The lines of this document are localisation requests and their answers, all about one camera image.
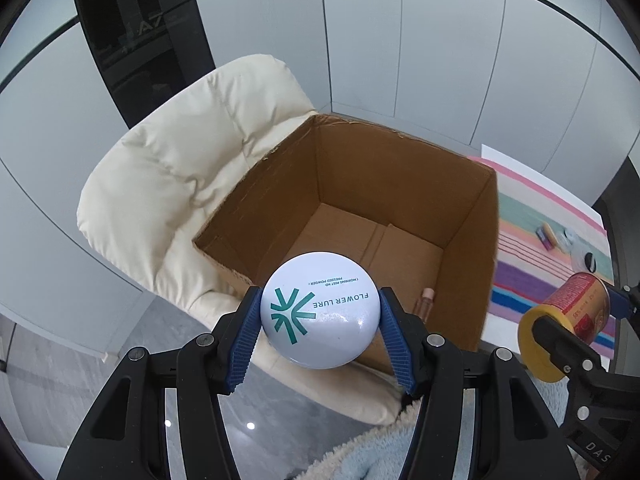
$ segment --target gray tile floor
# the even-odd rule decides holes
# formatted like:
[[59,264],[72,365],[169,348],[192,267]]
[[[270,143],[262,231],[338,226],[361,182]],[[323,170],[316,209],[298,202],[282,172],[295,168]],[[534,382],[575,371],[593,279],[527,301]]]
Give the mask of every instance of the gray tile floor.
[[[0,335],[13,324],[0,322]],[[123,346],[159,352],[183,346],[203,325],[160,298],[154,300]],[[3,337],[3,344],[8,342]],[[68,446],[113,367],[18,326],[7,377],[27,439]],[[166,393],[172,478],[184,478],[175,391]],[[370,426],[339,415],[283,386],[253,365],[243,384],[220,397],[225,427],[243,479],[282,480]],[[247,423],[255,425],[254,430]]]

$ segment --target open cardboard box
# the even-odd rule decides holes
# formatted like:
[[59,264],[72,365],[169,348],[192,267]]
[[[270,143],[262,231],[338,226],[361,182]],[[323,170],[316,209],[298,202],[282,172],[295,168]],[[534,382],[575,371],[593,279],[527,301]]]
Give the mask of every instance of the open cardboard box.
[[[476,350],[494,275],[494,170],[384,126],[315,115],[249,170],[194,239],[240,293],[285,261],[330,251],[358,262],[411,311]],[[357,359],[392,373],[380,333]]]

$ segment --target small bottle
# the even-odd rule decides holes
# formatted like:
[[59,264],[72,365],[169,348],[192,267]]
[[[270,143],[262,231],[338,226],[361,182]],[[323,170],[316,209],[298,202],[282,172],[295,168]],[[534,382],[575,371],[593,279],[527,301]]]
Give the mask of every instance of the small bottle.
[[425,288],[422,290],[422,295],[415,302],[414,310],[412,314],[418,316],[423,323],[427,322],[431,307],[433,306],[433,297],[435,292],[432,288]]

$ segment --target green logo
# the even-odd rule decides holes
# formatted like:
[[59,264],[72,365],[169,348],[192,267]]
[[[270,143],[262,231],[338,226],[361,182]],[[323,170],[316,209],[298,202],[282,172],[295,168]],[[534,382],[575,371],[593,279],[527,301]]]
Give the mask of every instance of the green logo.
[[[291,296],[289,297],[289,301],[284,301],[284,296],[282,295],[282,291],[279,288],[277,288],[276,289],[276,296],[278,297],[278,301],[280,302],[280,304],[276,305],[274,303],[271,303],[271,309],[272,310],[277,310],[277,311],[280,311],[280,312],[284,312],[285,310],[289,310],[293,306],[293,302],[296,301],[298,293],[299,293],[299,290],[294,288],[293,292],[291,293]],[[289,335],[289,341],[291,341],[292,345],[295,345],[298,342],[298,340],[296,339],[295,332],[293,332],[293,327],[291,326],[291,323],[293,323],[293,325],[298,329],[298,331],[302,335],[306,335],[306,329],[305,329],[305,327],[302,326],[302,323],[300,323],[298,318],[299,317],[303,317],[303,318],[306,318],[306,319],[315,319],[316,318],[316,314],[313,314],[311,312],[300,312],[300,309],[303,306],[305,306],[305,304],[313,296],[314,296],[314,294],[312,292],[308,293],[304,298],[302,298],[296,304],[296,306],[293,307],[293,310],[291,311],[291,321],[289,321],[289,319],[287,319],[287,316],[285,316],[284,314],[271,314],[271,319],[277,319],[276,325],[274,327],[276,329],[276,332],[278,330],[280,330],[280,327],[284,324],[284,327],[287,329],[287,334]]]

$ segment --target striped cloth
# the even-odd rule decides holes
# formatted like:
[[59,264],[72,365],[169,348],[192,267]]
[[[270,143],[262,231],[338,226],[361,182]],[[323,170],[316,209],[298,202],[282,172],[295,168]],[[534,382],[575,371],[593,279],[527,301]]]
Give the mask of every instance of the striped cloth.
[[[542,303],[574,272],[571,258],[558,248],[547,251],[536,229],[547,222],[554,231],[571,227],[596,259],[596,275],[613,283],[607,232],[573,205],[539,184],[492,160],[475,158],[498,175],[500,233],[498,261],[489,312],[518,323],[522,314]],[[616,325],[609,317],[591,347],[613,358]]]

